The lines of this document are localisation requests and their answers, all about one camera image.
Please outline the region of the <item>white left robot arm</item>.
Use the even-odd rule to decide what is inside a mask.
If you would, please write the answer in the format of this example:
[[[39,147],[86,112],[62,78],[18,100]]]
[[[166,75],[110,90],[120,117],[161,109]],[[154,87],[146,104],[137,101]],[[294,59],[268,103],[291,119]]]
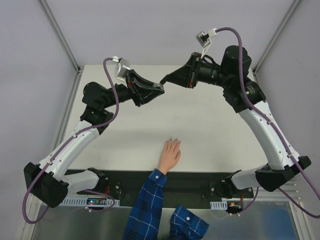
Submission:
[[[25,166],[27,188],[50,208],[80,191],[90,190],[96,195],[106,192],[106,175],[93,167],[66,175],[78,155],[109,126],[114,113],[106,109],[128,100],[140,107],[165,92],[162,82],[146,80],[133,69],[128,71],[125,82],[115,84],[114,88],[105,88],[94,81],[87,83],[82,98],[86,107],[70,135],[38,164],[30,162]]]

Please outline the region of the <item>blue plaid sleeve forearm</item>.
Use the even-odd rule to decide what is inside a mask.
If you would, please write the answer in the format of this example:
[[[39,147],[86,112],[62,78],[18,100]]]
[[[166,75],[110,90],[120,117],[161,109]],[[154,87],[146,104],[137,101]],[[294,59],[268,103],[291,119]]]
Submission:
[[[158,238],[166,182],[166,175],[158,169],[150,173],[131,209],[122,237],[124,240]]]

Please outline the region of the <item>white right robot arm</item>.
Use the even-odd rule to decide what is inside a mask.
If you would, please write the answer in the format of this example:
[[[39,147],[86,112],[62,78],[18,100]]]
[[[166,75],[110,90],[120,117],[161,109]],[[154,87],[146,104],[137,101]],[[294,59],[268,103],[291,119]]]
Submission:
[[[273,192],[311,165],[308,156],[301,156],[290,146],[273,119],[266,96],[260,86],[248,78],[251,58],[244,47],[228,46],[221,61],[208,62],[209,56],[191,54],[185,65],[167,74],[161,84],[173,83],[193,89],[202,82],[219,86],[223,97],[248,124],[261,145],[267,164],[250,170],[238,170],[217,183],[215,193],[231,199],[244,189],[261,187]]]

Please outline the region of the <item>person's left hand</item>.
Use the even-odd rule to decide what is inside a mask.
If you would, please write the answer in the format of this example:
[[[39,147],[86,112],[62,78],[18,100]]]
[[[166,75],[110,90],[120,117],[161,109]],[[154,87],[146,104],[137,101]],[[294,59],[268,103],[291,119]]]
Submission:
[[[179,162],[181,157],[180,145],[181,141],[178,138],[175,140],[170,138],[165,142],[157,167],[164,175]]]

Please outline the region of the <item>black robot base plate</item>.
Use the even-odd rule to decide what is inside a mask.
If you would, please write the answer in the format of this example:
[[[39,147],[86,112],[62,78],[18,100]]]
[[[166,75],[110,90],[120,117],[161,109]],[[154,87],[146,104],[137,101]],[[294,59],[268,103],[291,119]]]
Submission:
[[[151,171],[101,170],[104,180],[101,186],[92,188],[107,193],[119,200],[121,207],[132,207],[138,193]],[[187,209],[209,209],[211,202],[222,198],[215,188],[230,172],[169,172],[164,186],[163,206],[175,208],[183,205]]]

